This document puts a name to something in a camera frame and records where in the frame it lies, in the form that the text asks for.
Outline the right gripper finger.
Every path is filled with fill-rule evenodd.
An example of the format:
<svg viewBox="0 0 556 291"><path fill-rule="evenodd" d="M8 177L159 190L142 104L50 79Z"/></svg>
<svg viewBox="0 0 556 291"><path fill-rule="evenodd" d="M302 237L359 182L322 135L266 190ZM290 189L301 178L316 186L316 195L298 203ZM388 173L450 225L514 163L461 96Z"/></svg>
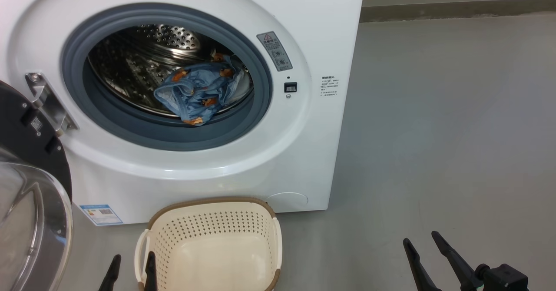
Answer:
<svg viewBox="0 0 556 291"><path fill-rule="evenodd" d="M475 270L457 253L438 231L431 232L437 248L449 261L459 283L461 291L482 291L483 282L475 277Z"/></svg>
<svg viewBox="0 0 556 291"><path fill-rule="evenodd" d="M403 247L410 265L410 269L417 287L417 291L441 291L432 281L420 261L420 255L410 239L403 240Z"/></svg>

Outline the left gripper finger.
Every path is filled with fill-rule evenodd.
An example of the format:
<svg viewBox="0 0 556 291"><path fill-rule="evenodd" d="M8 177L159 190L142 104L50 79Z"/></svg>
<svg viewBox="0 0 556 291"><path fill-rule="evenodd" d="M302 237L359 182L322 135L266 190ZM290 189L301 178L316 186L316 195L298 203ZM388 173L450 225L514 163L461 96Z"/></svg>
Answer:
<svg viewBox="0 0 556 291"><path fill-rule="evenodd" d="M156 255L150 251L147 256L145 265L146 281L144 283L144 291L157 291L157 273L156 273Z"/></svg>
<svg viewBox="0 0 556 291"><path fill-rule="evenodd" d="M119 278L120 264L121 255L116 254L110 263L109 269L106 271L98 291L113 291L115 282Z"/></svg>

